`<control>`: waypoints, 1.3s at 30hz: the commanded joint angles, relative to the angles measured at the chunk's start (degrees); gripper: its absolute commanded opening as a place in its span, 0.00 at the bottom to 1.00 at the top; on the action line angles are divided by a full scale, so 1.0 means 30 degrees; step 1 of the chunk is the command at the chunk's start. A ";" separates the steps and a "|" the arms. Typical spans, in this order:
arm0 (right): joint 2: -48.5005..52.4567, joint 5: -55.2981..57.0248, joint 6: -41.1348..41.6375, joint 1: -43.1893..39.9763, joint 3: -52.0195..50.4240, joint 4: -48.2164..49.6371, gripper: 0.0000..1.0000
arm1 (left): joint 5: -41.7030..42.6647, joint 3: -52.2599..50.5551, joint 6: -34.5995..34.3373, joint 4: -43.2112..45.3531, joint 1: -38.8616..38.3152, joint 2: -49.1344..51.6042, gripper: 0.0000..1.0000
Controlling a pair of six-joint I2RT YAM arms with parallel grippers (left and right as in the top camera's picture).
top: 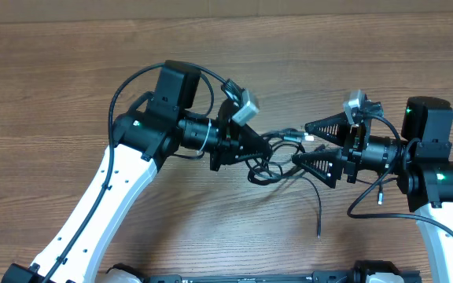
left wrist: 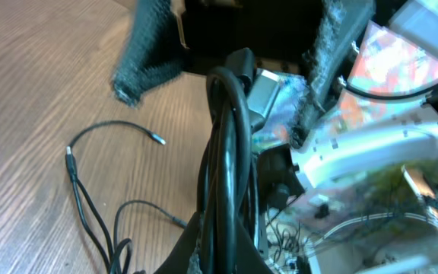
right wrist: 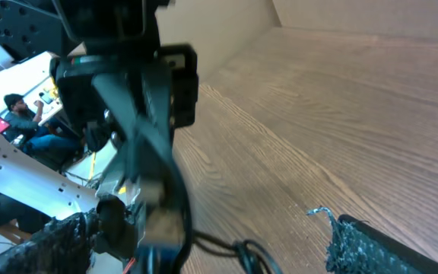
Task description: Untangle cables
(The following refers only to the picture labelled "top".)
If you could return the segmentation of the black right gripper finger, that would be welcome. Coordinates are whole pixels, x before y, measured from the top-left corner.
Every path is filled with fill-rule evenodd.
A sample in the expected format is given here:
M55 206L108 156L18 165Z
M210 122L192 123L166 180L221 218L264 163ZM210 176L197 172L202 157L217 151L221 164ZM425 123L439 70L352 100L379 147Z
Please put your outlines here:
M342 112L325 119L306 123L304 129L310 135L324 139L332 144L343 146L348 135L348 118Z
M342 151L324 149L309 153L298 153L292 156L292 162L330 188L335 188L342 175Z

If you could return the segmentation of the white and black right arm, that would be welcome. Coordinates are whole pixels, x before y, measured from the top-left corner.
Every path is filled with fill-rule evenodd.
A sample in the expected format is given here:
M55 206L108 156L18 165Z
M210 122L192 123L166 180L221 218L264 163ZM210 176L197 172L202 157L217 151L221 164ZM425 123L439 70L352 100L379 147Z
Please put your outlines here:
M402 130L384 117L379 102L365 94L350 98L344 111L307 123L305 131L336 145L293 155L292 162L335 187L342 175L349 183L360 171L377 174L349 206L353 219L413 219L418 225L435 282L453 282L453 161L450 141L453 109L438 97L410 97ZM394 175L407 197L409 213L354 213L354 208L385 178Z

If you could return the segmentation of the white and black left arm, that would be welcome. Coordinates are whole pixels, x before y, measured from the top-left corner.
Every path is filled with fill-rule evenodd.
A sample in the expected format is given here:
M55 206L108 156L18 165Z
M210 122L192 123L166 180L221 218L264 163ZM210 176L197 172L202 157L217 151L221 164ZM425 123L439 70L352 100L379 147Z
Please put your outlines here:
M198 83L209 76L226 95L214 119L190 111ZM200 65L165 61L137 71L113 95L109 143L79 203L31 265L11 264L2 280L95 281L131 206L180 147L208 153L213 171L271 154L267 141L248 125L259 111L253 93Z

